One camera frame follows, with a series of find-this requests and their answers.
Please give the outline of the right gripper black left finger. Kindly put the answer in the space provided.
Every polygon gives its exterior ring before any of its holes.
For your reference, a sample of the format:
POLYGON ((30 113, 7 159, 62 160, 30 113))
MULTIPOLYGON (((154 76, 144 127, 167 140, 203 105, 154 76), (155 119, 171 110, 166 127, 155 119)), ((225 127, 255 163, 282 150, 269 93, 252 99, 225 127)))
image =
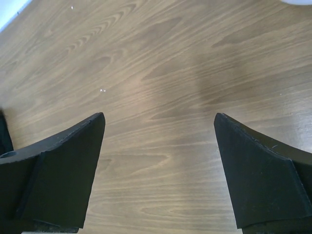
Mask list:
POLYGON ((95 113, 53 136, 0 155, 0 231, 83 228, 105 130, 95 113))

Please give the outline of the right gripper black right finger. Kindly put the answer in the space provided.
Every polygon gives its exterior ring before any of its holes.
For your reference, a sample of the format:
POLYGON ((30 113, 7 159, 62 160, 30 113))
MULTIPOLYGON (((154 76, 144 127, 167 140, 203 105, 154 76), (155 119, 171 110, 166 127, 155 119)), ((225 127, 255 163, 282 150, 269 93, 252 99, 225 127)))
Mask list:
POLYGON ((245 234, 312 231, 312 155, 224 113, 215 135, 234 211, 245 234))

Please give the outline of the black t shirt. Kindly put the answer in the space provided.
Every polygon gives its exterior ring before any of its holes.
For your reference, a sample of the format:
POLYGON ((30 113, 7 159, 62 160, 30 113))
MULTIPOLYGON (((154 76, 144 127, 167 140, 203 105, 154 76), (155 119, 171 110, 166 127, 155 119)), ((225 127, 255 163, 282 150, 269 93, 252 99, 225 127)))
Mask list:
POLYGON ((3 155, 7 152, 13 151, 12 140, 8 131, 7 122, 4 112, 0 110, 0 154, 3 155))

